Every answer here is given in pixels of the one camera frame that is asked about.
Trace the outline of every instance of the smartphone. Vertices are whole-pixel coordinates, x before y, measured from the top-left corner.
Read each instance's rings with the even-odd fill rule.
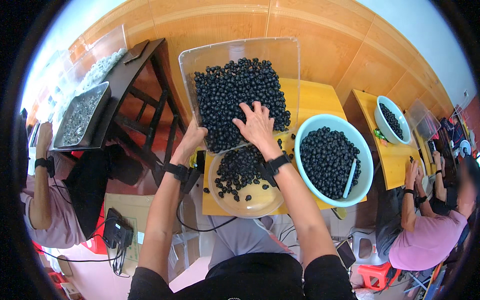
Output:
[[[347,240],[344,240],[336,247],[336,252],[346,269],[350,268],[357,261]]]
[[[129,63],[131,61],[134,61],[135,59],[139,58],[140,56],[142,56],[142,53],[145,50],[145,47],[147,46],[147,44],[149,42],[150,42],[150,40],[145,40],[145,41],[133,46],[133,48],[130,49],[127,52],[127,54],[125,55],[125,57],[123,58],[124,59],[123,63],[127,64],[127,63]]]

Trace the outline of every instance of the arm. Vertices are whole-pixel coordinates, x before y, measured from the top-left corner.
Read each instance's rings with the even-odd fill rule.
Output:
[[[418,161],[414,160],[407,167],[405,174],[405,188],[413,190],[413,184],[415,178],[418,175]],[[402,228],[413,232],[415,229],[415,220],[417,215],[415,214],[415,205],[413,203],[413,195],[411,193],[405,193],[402,203]]]
[[[233,122],[241,134],[260,150],[265,161],[275,159],[282,155],[282,150],[272,137],[274,119],[268,117],[269,110],[260,102],[255,101],[253,106],[254,111],[241,103],[247,122],[244,124],[238,119],[233,119]],[[317,257],[337,255],[320,209],[293,165],[282,165],[275,180],[297,230],[305,267]]]
[[[47,150],[52,141],[52,124],[43,123],[38,132],[36,158],[47,158]],[[34,229],[49,229],[52,224],[50,193],[47,168],[35,168],[34,197],[30,202],[28,216]]]
[[[423,186],[421,184],[422,179],[423,179],[423,168],[419,168],[419,174],[415,178],[415,186],[417,187],[417,191],[419,192],[419,197],[425,197],[427,195],[423,190]],[[435,218],[437,216],[437,214],[433,212],[428,199],[420,204],[420,212],[422,216],[429,216],[432,218]]]
[[[198,128],[195,120],[192,120],[170,163],[186,166],[206,134],[207,129]],[[166,172],[148,211],[144,243],[138,261],[139,267],[158,273],[165,282],[168,282],[168,254],[179,194],[180,181],[172,173]]]
[[[440,160],[440,152],[435,151],[433,153],[433,161],[435,162],[436,170],[442,170],[442,164]],[[444,180],[442,178],[442,173],[437,173],[435,175],[435,196],[443,201],[446,202],[447,199],[447,189],[444,187]]]

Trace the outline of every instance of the black shirt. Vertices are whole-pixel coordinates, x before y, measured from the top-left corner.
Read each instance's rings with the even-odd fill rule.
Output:
[[[153,299],[356,299],[347,271],[336,255],[324,255],[306,268],[288,254],[249,253],[213,267],[205,280],[176,293],[156,272],[137,267],[129,300]]]

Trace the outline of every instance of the hand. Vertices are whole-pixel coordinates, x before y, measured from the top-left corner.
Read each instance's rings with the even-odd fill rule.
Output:
[[[258,101],[253,102],[253,111],[246,103],[240,103],[239,106],[245,113],[247,122],[243,123],[239,119],[233,119],[232,122],[240,129],[243,137],[260,150],[265,160],[282,155],[273,139],[272,131],[275,120],[268,117],[270,110]]]
[[[433,162],[439,167],[440,166],[440,152],[434,151],[432,153]]]
[[[208,129],[205,127],[197,127],[197,121],[195,118],[192,118],[192,121],[188,125],[187,132],[185,132],[180,145],[175,150],[170,163],[174,165],[185,165],[195,149],[202,144],[207,133]]]
[[[405,185],[407,186],[407,189],[413,190],[413,183],[419,174],[418,166],[419,161],[414,160],[407,167],[407,172],[405,173]]]
[[[415,178],[415,183],[417,185],[421,185],[421,181],[422,181],[423,176],[424,176],[423,168],[421,166],[418,166],[418,170],[419,170],[419,173],[418,173],[417,177]]]
[[[53,130],[52,123],[45,122],[40,124],[38,129],[38,139],[36,143],[36,152],[39,155],[46,155],[50,144],[52,143]]]

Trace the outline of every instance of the metal tray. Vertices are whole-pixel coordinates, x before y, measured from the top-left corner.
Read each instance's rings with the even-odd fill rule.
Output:
[[[90,117],[90,120],[88,121],[87,128],[84,131],[82,138],[76,144],[64,145],[63,134],[65,130],[65,124],[68,122],[72,114],[75,113],[75,109],[77,108],[77,105],[79,103],[84,101],[86,98],[96,94],[101,94],[101,98],[98,104],[96,105],[95,110],[92,116]],[[57,136],[55,137],[55,141],[53,142],[53,147],[57,149],[63,149],[63,148],[69,148],[74,146],[82,146],[82,147],[88,146],[91,143],[92,136],[95,133],[95,129],[98,125],[98,120],[103,113],[103,109],[107,105],[108,100],[110,99],[111,96],[112,96],[112,91],[110,89],[110,84],[108,81],[105,81],[104,83],[101,83],[96,87],[74,97],[70,102],[70,104],[68,105],[67,110],[63,114],[63,119],[57,131]]]

